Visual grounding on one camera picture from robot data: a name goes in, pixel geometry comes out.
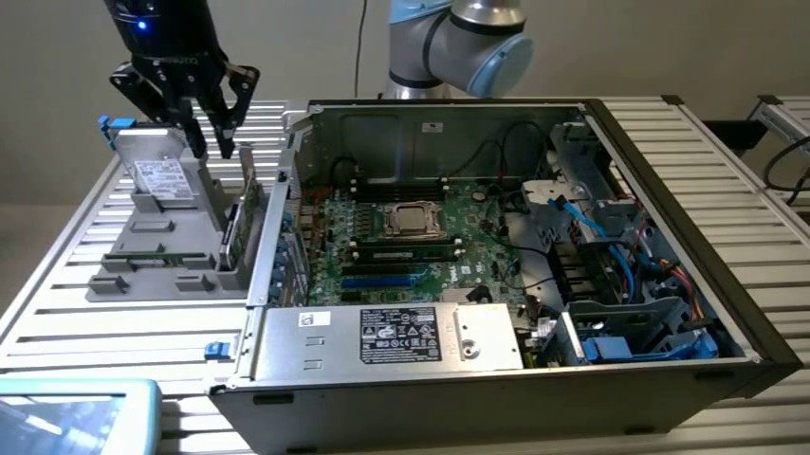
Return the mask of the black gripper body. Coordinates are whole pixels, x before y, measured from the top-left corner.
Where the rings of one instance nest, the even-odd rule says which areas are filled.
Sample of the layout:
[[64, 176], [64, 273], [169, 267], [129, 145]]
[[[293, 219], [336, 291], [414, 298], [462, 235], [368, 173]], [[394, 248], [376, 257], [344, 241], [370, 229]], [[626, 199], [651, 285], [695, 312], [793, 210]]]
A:
[[144, 113], [179, 113], [196, 100], [225, 113], [221, 81], [228, 57], [205, 1], [108, 1], [111, 19], [131, 59], [111, 84]]

